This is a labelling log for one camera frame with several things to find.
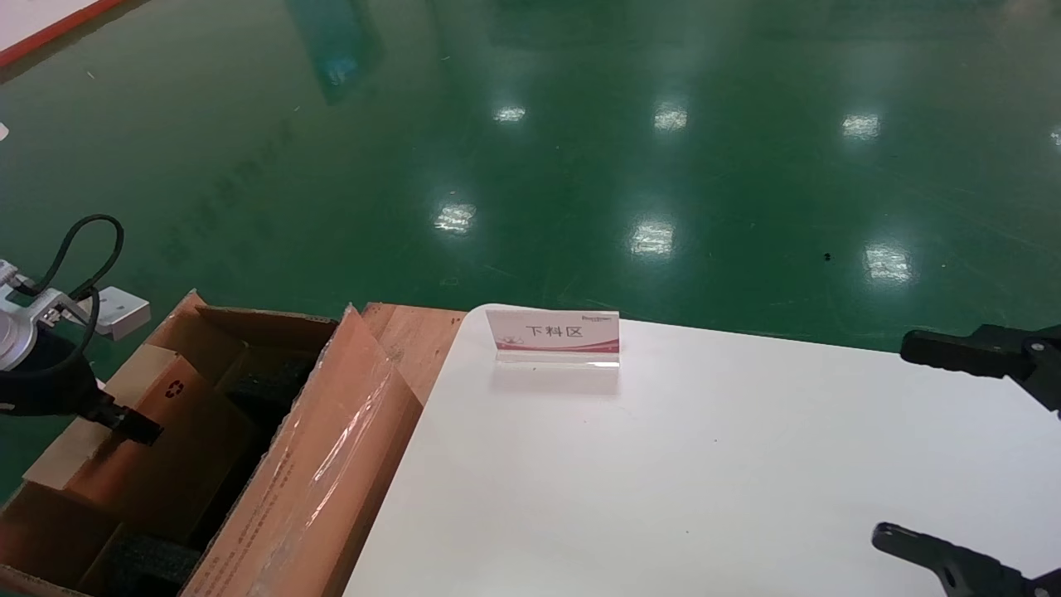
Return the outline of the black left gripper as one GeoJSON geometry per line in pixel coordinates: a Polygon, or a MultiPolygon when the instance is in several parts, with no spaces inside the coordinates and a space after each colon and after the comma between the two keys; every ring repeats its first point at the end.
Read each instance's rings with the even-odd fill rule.
{"type": "Polygon", "coordinates": [[[37,328],[29,355],[1,377],[2,412],[8,416],[79,415],[131,441],[154,445],[164,428],[143,412],[120,405],[103,392],[85,357],[91,343],[85,332],[73,343],[37,328]]]}

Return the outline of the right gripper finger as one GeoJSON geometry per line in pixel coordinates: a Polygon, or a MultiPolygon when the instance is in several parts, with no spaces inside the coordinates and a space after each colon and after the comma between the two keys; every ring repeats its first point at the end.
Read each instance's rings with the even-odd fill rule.
{"type": "Polygon", "coordinates": [[[981,324],[966,337],[910,330],[899,356],[971,376],[1011,377],[1049,412],[1060,410],[1060,326],[1038,330],[981,324]]]}
{"type": "Polygon", "coordinates": [[[1060,570],[1029,578],[985,554],[891,522],[880,522],[871,544],[883,554],[930,570],[947,596],[1059,596],[1060,570]]]}

